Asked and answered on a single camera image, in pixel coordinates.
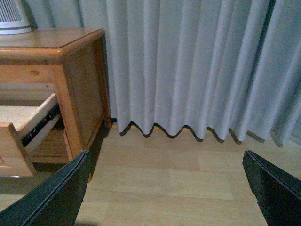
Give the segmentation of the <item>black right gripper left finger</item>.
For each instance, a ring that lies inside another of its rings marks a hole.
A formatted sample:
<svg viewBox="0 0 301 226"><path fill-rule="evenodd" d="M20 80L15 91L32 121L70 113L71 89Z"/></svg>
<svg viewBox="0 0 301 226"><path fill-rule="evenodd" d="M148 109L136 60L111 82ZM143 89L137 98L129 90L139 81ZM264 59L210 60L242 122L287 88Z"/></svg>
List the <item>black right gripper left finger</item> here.
<svg viewBox="0 0 301 226"><path fill-rule="evenodd" d="M91 156L83 151L0 213L2 226L72 226L85 196Z"/></svg>

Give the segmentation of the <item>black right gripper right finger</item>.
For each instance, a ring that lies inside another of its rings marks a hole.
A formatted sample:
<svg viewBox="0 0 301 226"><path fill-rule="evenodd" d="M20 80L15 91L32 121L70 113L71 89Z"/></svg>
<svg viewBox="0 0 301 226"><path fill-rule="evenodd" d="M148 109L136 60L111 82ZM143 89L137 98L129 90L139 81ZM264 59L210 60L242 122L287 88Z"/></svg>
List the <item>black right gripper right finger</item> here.
<svg viewBox="0 0 301 226"><path fill-rule="evenodd" d="M301 224L301 181L255 152L247 150L243 168L269 226Z"/></svg>

